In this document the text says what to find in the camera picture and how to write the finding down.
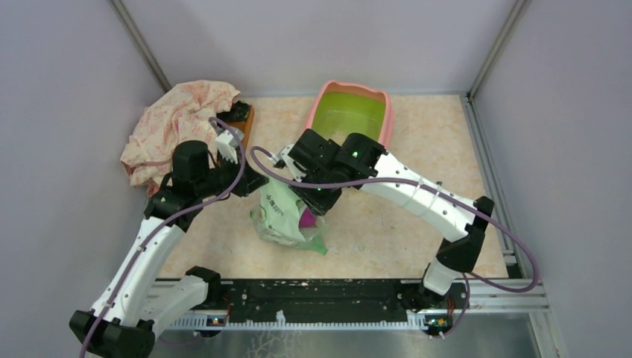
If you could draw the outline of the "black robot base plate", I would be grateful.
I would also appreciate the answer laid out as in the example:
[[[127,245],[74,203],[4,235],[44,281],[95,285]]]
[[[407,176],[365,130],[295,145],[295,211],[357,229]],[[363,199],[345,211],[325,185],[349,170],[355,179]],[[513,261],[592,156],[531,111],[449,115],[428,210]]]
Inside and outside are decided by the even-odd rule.
[[[228,310],[236,324],[271,323],[278,312],[290,324],[378,324],[465,305],[464,283],[453,283],[443,301],[420,290],[420,281],[404,279],[235,279],[213,285],[210,298],[194,308]]]

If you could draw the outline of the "green cat litter bag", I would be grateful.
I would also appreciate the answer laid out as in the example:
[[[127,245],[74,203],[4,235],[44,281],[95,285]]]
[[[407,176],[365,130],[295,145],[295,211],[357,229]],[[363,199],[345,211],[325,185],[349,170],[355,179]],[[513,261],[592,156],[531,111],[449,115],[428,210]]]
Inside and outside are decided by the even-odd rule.
[[[321,255],[328,252],[323,240],[328,230],[324,218],[318,216],[317,227],[299,229],[300,214],[308,206],[289,185],[270,178],[258,193],[259,204],[250,211],[250,219],[261,240]]]

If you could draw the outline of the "magenta plastic litter scoop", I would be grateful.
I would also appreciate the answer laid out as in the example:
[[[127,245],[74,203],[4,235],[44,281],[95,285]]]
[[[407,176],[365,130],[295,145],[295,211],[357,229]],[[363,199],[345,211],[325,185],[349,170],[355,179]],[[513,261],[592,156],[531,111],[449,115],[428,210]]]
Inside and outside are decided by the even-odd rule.
[[[317,227],[318,216],[315,215],[308,207],[305,207],[302,213],[300,214],[298,227],[309,228],[309,227]]]

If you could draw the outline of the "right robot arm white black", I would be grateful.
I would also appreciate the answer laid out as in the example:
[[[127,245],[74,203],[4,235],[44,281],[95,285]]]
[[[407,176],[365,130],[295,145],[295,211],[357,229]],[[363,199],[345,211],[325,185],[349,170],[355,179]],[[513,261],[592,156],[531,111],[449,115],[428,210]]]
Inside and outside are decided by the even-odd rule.
[[[308,129],[279,155],[298,183],[292,190],[317,216],[325,215],[341,197],[337,185],[350,183],[388,199],[440,232],[443,241],[420,286],[426,306],[439,307],[449,297],[452,282],[473,270],[487,229],[476,213],[490,216],[494,203],[489,198],[473,200],[445,190],[360,133],[349,134],[339,145]]]

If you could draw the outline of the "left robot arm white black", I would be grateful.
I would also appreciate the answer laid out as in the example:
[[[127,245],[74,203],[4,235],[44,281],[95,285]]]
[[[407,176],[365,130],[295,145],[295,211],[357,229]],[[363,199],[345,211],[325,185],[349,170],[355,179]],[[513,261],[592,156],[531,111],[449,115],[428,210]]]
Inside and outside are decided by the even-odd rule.
[[[207,145],[179,144],[167,185],[145,208],[139,231],[123,263],[89,310],[73,313],[69,327],[81,343],[80,356],[148,357],[158,338],[187,311],[217,307],[224,297],[219,273],[199,266],[174,286],[148,299],[157,275],[201,210],[230,194],[247,178],[247,155],[240,139],[217,139],[225,162],[209,167]]]

